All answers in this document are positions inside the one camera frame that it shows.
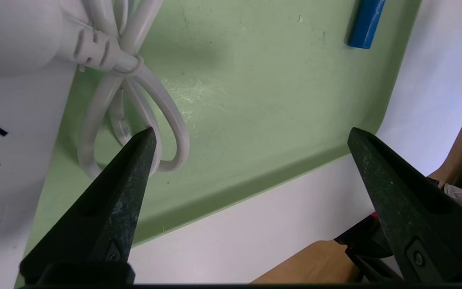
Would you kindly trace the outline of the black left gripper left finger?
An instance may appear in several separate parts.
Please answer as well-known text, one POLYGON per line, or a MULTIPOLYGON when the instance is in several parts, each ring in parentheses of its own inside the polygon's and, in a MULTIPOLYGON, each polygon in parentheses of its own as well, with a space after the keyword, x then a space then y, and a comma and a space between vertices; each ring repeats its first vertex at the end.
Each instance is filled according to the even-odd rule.
POLYGON ((137 133, 21 261, 25 284, 133 284, 127 260, 156 137, 137 133))

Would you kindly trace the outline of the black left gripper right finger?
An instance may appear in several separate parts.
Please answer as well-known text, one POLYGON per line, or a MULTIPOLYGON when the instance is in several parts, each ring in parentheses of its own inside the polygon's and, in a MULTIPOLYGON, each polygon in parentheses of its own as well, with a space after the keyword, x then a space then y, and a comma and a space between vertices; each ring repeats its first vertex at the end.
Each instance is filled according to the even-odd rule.
POLYGON ((348 147, 404 280, 462 283, 462 207, 366 130, 348 147))

